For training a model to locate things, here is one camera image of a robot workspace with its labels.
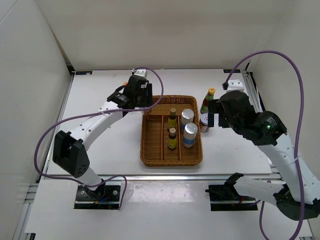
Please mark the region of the silver-lid bead jar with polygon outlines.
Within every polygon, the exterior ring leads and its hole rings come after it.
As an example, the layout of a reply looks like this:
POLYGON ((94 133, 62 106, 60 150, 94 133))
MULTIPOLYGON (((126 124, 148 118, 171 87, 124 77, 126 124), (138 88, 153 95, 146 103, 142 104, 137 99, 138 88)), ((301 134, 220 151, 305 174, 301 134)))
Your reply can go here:
POLYGON ((186 124, 193 123, 194 120, 194 112, 193 110, 186 108, 181 112, 181 118, 180 118, 180 130, 183 133, 185 130, 186 124))
POLYGON ((187 123, 183 131, 182 145, 185 148, 191 148, 196 140, 198 127, 195 123, 187 123))

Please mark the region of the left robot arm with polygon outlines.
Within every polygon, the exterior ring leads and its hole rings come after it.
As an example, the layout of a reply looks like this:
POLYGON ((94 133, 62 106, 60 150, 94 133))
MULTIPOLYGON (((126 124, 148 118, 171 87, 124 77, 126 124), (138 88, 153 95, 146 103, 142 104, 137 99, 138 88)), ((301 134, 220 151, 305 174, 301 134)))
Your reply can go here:
POLYGON ((124 118, 128 110, 153 104, 152 84, 139 75, 129 77, 127 85, 118 87, 97 111, 76 128, 59 131, 54 138, 53 162, 87 188, 93 200, 100 200, 105 188, 102 179, 90 167, 87 150, 112 124, 124 118))

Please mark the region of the small yellow bottle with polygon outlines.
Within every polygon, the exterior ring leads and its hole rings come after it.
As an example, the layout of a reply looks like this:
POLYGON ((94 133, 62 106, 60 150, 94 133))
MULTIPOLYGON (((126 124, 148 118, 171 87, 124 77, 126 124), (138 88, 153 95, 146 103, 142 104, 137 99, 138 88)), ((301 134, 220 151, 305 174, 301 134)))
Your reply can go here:
POLYGON ((170 150, 175 150, 177 147, 177 131, 175 128, 171 127, 168 134, 168 148, 170 150))
POLYGON ((171 128, 173 129, 177 128, 177 110, 174 107, 170 109, 170 113, 168 117, 167 130, 169 131, 171 128))

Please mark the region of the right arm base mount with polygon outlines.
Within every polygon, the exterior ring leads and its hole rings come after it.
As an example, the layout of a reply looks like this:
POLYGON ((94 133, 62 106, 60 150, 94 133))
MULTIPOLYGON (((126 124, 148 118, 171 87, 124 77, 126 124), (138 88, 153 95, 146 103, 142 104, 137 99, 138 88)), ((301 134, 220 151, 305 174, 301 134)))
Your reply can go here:
POLYGON ((260 200, 250 196, 239 195, 234 185, 243 177, 242 173, 232 174, 224 184, 211 184, 205 190, 209 194, 212 212, 257 211, 260 200))

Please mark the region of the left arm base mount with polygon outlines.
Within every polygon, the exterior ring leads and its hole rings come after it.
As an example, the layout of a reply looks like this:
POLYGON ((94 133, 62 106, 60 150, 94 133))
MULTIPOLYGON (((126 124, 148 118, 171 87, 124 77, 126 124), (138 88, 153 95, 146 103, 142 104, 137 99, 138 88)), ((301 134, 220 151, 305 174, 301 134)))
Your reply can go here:
POLYGON ((104 184, 96 190, 79 185, 74 199, 76 210, 120 210, 128 182, 104 184))

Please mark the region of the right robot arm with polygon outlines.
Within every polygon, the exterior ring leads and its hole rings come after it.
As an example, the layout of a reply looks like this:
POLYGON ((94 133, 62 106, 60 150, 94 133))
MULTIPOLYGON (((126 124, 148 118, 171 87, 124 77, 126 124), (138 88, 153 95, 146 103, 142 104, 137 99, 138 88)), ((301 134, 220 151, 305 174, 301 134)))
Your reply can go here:
POLYGON ((315 219, 320 214, 320 181, 301 157, 295 156, 287 128, 271 111, 256 112, 246 93, 230 91, 208 101, 208 126, 231 128, 251 141, 272 162, 284 184, 254 180, 242 173, 232 174, 223 186, 230 200, 252 197, 276 206, 291 220, 315 219))

